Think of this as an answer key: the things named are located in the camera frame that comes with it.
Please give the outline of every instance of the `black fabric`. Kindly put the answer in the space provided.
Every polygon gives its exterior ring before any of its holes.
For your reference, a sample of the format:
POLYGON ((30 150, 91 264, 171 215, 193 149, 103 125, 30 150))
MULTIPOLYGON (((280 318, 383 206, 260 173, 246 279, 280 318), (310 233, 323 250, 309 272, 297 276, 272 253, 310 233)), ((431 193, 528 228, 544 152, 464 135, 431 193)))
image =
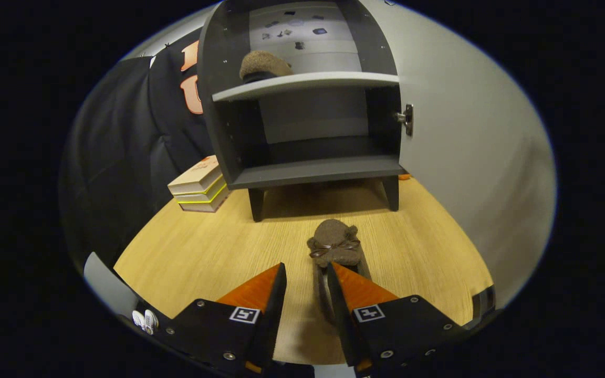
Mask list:
POLYGON ((214 155, 204 116, 188 110, 181 88, 185 79, 197 75, 197 65, 181 71, 182 50, 200 40, 200 32, 197 29, 165 47, 156 55, 149 74, 153 117, 161 132, 169 136, 168 151, 180 172, 214 155))
POLYGON ((172 196, 166 187, 212 155, 202 115, 180 83, 181 50, 200 31, 151 57, 119 62, 79 110, 60 166, 59 202, 69 253, 82 272, 91 251, 109 268, 172 196))

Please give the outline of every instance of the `sticker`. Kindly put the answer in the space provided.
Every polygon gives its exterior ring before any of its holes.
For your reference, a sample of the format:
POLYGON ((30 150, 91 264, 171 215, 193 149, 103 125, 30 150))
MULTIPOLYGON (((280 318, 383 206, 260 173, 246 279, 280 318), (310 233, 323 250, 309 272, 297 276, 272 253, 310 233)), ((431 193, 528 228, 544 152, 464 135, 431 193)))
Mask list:
POLYGON ((260 314, 259 309, 237 307, 229 319, 233 321, 240 321, 242 323, 254 324, 258 319, 258 314, 260 314))
POLYGON ((377 304, 354 309, 353 313, 356 315, 356 320, 358 320, 359 323, 386 318, 382 312, 382 309, 380 309, 377 304))

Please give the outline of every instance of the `brown slipper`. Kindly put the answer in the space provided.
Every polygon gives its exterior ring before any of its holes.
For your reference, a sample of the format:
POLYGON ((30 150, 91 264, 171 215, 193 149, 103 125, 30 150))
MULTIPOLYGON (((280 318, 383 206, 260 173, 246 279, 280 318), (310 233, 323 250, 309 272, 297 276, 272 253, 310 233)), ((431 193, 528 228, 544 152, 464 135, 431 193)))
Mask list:
POLYGON ((261 50, 246 54, 239 70, 239 78, 244 84, 286 75, 293 75, 291 65, 271 52, 261 50))
POLYGON ((333 325, 335 316, 326 276, 328 264, 334 261, 371 279, 361 241, 356 238, 357 232, 356 226, 349 227, 339 220, 327 219, 317 227, 314 237, 307 240, 309 256, 315 264, 313 282, 316 297, 324 318, 333 325))

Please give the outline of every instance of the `orange lettering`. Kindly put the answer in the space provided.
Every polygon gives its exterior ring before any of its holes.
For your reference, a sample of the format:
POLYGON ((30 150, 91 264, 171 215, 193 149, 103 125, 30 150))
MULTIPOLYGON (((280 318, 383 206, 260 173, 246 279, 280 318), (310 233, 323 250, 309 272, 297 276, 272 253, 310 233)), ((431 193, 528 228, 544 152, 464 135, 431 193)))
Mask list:
POLYGON ((185 105, 193 114, 202 114, 202 102, 200 95, 197 93, 197 75, 193 75, 181 83, 183 96, 185 96, 185 105))
POLYGON ((181 72, 193 67, 197 64, 197 46, 200 44, 200 41, 195 41, 191 45, 185 47, 182 50, 183 53, 183 66, 181 67, 181 72))

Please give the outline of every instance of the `cabinet leg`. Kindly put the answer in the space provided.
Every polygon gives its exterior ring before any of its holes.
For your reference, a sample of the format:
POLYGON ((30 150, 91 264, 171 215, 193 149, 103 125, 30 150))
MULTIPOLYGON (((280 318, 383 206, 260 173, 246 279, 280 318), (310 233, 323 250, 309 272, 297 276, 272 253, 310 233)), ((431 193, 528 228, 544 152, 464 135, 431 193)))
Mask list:
POLYGON ((382 179, 382 186, 384 186, 384 192, 387 194, 389 209, 391 211, 398 211, 398 176, 384 177, 382 179))
POLYGON ((265 196, 264 189, 249 189, 249 202, 252 205, 252 217, 254 222, 263 220, 263 198, 265 196))

